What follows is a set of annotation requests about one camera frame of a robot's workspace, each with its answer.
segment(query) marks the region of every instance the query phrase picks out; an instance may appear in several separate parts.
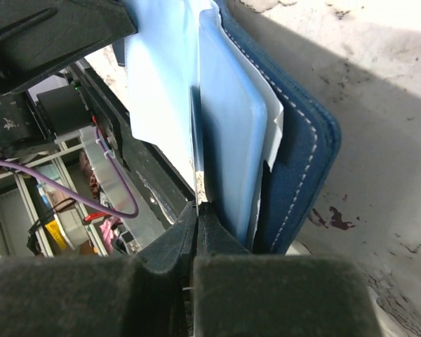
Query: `dark stain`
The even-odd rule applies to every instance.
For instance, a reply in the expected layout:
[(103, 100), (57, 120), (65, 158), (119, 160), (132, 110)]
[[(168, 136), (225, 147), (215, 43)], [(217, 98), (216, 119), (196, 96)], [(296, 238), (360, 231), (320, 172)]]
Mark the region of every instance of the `dark stain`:
[(394, 52), (394, 55), (402, 55), (402, 54), (407, 54), (410, 51), (410, 49), (406, 48), (406, 47), (402, 47), (400, 48), (398, 51)]
[(352, 225), (350, 221), (343, 221), (343, 214), (335, 207), (329, 207), (329, 211), (333, 214), (329, 222), (332, 227), (338, 228), (339, 230), (348, 230), (349, 228), (356, 227), (355, 225)]
[(318, 221), (316, 221), (312, 215), (309, 213), (307, 214), (307, 220), (310, 221), (311, 223), (313, 223), (315, 226), (319, 227), (320, 224), (318, 223)]
[(334, 14), (338, 20), (343, 20), (346, 14), (350, 13), (351, 11), (341, 11), (340, 9), (335, 10)]
[(325, 81), (326, 84), (329, 84), (329, 80), (321, 75), (318, 75), (320, 79), (322, 79), (323, 81)]
[(324, 226), (325, 228), (329, 228), (326, 224), (327, 222), (316, 209), (312, 209), (312, 213), (318, 218), (318, 227)]
[(106, 76), (106, 79), (105, 79), (105, 83), (108, 86), (113, 86), (115, 84), (115, 79), (113, 79), (112, 77), (110, 77), (110, 75), (107, 75)]
[(350, 55), (354, 54), (354, 51), (352, 50), (351, 46), (349, 44), (342, 44), (342, 48)]
[(329, 202), (329, 193), (325, 193), (325, 194), (323, 194), (323, 199), (324, 199), (326, 202)]
[(403, 244), (402, 242), (399, 243), (402, 247), (407, 249), (412, 254), (418, 254), (418, 251), (421, 248), (421, 244), (418, 244), (414, 249), (410, 249), (407, 245)]

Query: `purple cable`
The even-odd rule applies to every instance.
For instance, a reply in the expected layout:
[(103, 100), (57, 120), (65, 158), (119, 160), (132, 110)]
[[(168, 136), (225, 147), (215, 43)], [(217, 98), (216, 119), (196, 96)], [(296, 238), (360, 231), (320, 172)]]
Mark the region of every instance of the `purple cable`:
[[(95, 128), (95, 136), (97, 137), (97, 139), (100, 140), (100, 142), (97, 142), (97, 143), (100, 144), (100, 147), (102, 148), (103, 152), (105, 152), (106, 151), (105, 146), (102, 144), (101, 137), (98, 134), (98, 130), (96, 128)], [(16, 164), (16, 163), (11, 163), (11, 162), (8, 162), (8, 161), (3, 161), (3, 160), (0, 160), (0, 165), (1, 166), (8, 167), (8, 168), (11, 168), (11, 169), (15, 169), (15, 170), (19, 170), (19, 171), (25, 172), (26, 174), (29, 174), (29, 175), (31, 175), (31, 176), (39, 179), (39, 180), (42, 180), (47, 185), (50, 185), (51, 187), (53, 187), (53, 188), (55, 188), (55, 189), (57, 189), (57, 190), (59, 190), (61, 192), (64, 192), (69, 197), (77, 200), (78, 202), (81, 202), (83, 204), (86, 204), (86, 205), (92, 207), (93, 209), (96, 209), (97, 211), (108, 213), (111, 216), (117, 216), (117, 217), (123, 218), (123, 219), (134, 219), (136, 216), (139, 215), (138, 203), (136, 202), (136, 200), (135, 200), (135, 198), (133, 196), (133, 193), (131, 193), (128, 185), (126, 184), (125, 179), (121, 175), (120, 170), (117, 168), (116, 164), (114, 163), (114, 160), (109, 155), (106, 156), (106, 157), (107, 157), (107, 160), (111, 163), (111, 165), (114, 168), (115, 172), (117, 173), (117, 176), (119, 177), (120, 182), (125, 187), (126, 193), (131, 198), (131, 201), (132, 201), (132, 204), (133, 204), (133, 207), (134, 207), (134, 212), (133, 213), (129, 213), (129, 214), (128, 213), (123, 213), (123, 212), (116, 211), (114, 209), (109, 209), (107, 207), (104, 207), (104, 206), (100, 205), (97, 202), (94, 202), (92, 200), (89, 200), (88, 198), (82, 197), (81, 195), (79, 195), (78, 193), (75, 193), (71, 189), (69, 189), (69, 188), (67, 188), (67, 187), (65, 187), (65, 186), (63, 186), (61, 184), (58, 184), (54, 180), (51, 180), (50, 178), (44, 176), (43, 174), (40, 174), (38, 171), (36, 171), (36, 170), (34, 170), (32, 168), (26, 167), (24, 165), (20, 165), (20, 164)]]

